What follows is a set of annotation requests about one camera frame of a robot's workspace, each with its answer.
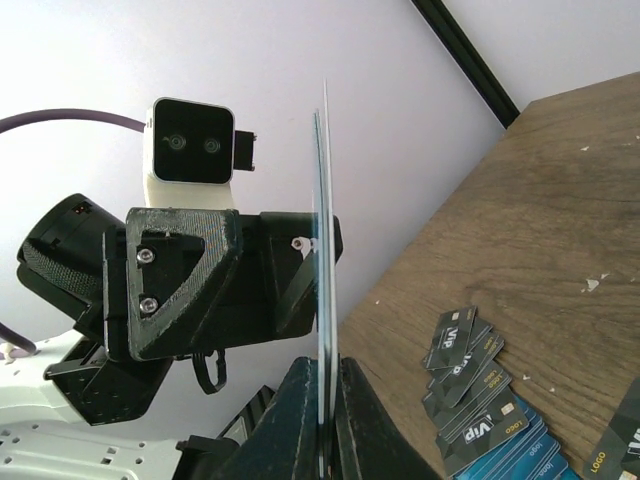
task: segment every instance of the white wall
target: white wall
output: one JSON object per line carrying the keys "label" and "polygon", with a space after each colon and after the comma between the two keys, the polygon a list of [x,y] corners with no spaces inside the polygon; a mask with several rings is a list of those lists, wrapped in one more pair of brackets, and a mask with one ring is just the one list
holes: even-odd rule
{"label": "white wall", "polygon": [[637,0],[445,0],[516,105],[640,70]]}
{"label": "white wall", "polygon": [[[142,119],[160,96],[229,106],[238,128],[259,137],[256,171],[234,180],[246,213],[311,208],[311,114],[327,76],[345,243],[341,316],[501,134],[408,1],[2,2],[0,44],[0,117],[65,106]],[[142,205],[141,140],[77,122],[0,137],[2,321],[36,339],[69,328],[70,320],[19,286],[15,253],[68,194],[82,192],[121,218]],[[200,393],[190,365],[176,365],[147,416],[105,429],[148,437],[217,432],[312,347],[306,338],[228,352],[230,380],[213,397]]]}

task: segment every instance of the cable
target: cable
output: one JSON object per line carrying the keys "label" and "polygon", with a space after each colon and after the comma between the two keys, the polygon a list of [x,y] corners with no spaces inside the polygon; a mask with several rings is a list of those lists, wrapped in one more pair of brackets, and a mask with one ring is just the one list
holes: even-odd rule
{"label": "cable", "polygon": [[53,108],[50,110],[35,110],[33,112],[20,113],[12,117],[0,120],[0,133],[14,128],[31,125],[32,123],[47,122],[49,120],[89,120],[92,122],[110,123],[120,127],[144,131],[144,123],[115,113],[101,112],[98,110],[85,110],[82,108]]}
{"label": "cable", "polygon": [[30,355],[35,354],[38,350],[35,343],[33,343],[28,338],[23,337],[19,333],[14,332],[2,322],[0,322],[0,338],[2,338],[7,343],[23,349]]}
{"label": "cable", "polygon": [[[49,120],[89,120],[93,122],[110,123],[120,127],[144,131],[144,123],[132,118],[116,115],[115,113],[101,112],[98,110],[85,110],[82,108],[54,108],[49,110],[35,110],[33,112],[20,113],[12,117],[0,120],[0,133],[8,132],[14,128],[31,125],[32,123],[47,122]],[[0,322],[0,338],[7,343],[15,345],[33,355],[36,353],[36,345],[28,338],[14,332]]]}
{"label": "cable", "polygon": [[196,373],[196,379],[202,391],[205,394],[211,395],[212,393],[218,393],[227,384],[227,362],[224,358],[224,350],[217,350],[218,360],[216,360],[216,367],[218,370],[218,383],[215,385],[211,382],[209,377],[209,369],[207,368],[206,356],[202,353],[196,353],[191,357],[191,363],[193,363],[193,370]]}

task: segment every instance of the black wall trim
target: black wall trim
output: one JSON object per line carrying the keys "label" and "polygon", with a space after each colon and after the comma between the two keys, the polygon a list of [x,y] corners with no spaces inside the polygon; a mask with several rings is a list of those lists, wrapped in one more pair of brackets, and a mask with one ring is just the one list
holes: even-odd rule
{"label": "black wall trim", "polygon": [[520,115],[507,92],[441,0],[411,0],[478,93],[507,128]]}

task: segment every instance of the wooden table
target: wooden table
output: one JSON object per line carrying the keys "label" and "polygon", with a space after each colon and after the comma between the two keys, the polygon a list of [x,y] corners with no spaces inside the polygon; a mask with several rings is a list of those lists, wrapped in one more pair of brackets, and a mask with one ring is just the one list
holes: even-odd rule
{"label": "wooden table", "polygon": [[342,355],[443,476],[420,360],[438,315],[468,304],[581,472],[640,375],[640,73],[533,102],[341,326]]}

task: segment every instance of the vip card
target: vip card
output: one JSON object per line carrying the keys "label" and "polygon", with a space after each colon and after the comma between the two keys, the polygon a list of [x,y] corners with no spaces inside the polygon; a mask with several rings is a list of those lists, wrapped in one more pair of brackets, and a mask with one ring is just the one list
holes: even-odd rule
{"label": "vip card", "polygon": [[580,480],[580,477],[576,472],[574,472],[570,468],[567,468],[564,472],[562,472],[560,478],[558,478],[557,480]]}
{"label": "vip card", "polygon": [[527,445],[518,458],[513,458],[506,464],[501,472],[498,472],[496,479],[504,480],[529,480],[538,473],[550,456],[555,455],[560,450],[560,444],[548,433],[535,439]]}
{"label": "vip card", "polygon": [[460,480],[490,479],[493,471],[499,468],[505,460],[508,460],[510,455],[517,450],[527,438],[536,434],[536,432],[543,427],[544,423],[542,418],[535,412],[535,410],[529,407],[524,408],[527,420],[529,420],[529,426],[524,430],[521,430],[515,437],[510,438],[498,448],[492,450],[487,455],[484,455],[476,461],[466,469],[463,474],[461,474],[459,477]]}
{"label": "vip card", "polygon": [[440,315],[431,340],[431,349],[422,362],[427,370],[455,367],[462,363],[475,316],[476,307],[461,308]]}
{"label": "vip card", "polygon": [[478,374],[504,346],[504,339],[489,332],[471,353],[464,357],[462,365],[454,368],[441,383],[431,385],[431,391],[449,408],[454,407],[471,388]]}
{"label": "vip card", "polygon": [[556,480],[567,468],[569,468],[567,459],[561,453],[556,453],[534,478],[535,480]]}
{"label": "vip card", "polygon": [[432,392],[429,392],[422,399],[427,415],[436,428],[441,431],[441,434],[444,434],[445,431],[450,433],[458,425],[468,421],[469,417],[478,412],[490,400],[495,398],[500,391],[506,388],[511,381],[511,377],[498,364],[493,363],[492,366],[493,368],[488,370],[487,376],[489,378],[487,381],[484,381],[484,378],[476,381],[462,401],[453,408],[448,408]]}
{"label": "vip card", "polygon": [[[469,346],[467,347],[467,353],[476,348],[482,337],[484,337],[487,333],[491,331],[493,326],[481,318],[476,317],[473,321],[473,328],[471,329],[471,338],[469,339]],[[439,368],[438,370],[431,371],[431,383],[429,384],[429,388],[433,385],[434,382],[442,382],[454,369],[451,368]]]}
{"label": "vip card", "polygon": [[[468,404],[469,407],[463,409],[460,415],[442,427],[440,435],[447,441],[447,443],[452,443],[458,435],[469,427],[469,424],[473,422],[480,413],[486,410],[487,405],[493,402],[498,394],[507,388],[509,383],[511,383],[511,375],[509,375],[509,373],[497,363],[491,362],[491,364],[485,369],[483,376],[473,383],[469,392],[467,392],[462,401],[458,404]],[[475,400],[471,399],[473,392],[480,390],[483,387],[484,390],[481,394],[478,395]]]}
{"label": "vip card", "polygon": [[436,445],[442,453],[447,475],[453,476],[460,472],[528,425],[529,420],[513,393],[505,389],[491,402],[483,415],[453,443],[449,444],[442,437],[436,437]]}
{"label": "vip card", "polygon": [[640,478],[640,377],[613,414],[583,473],[588,479]]}

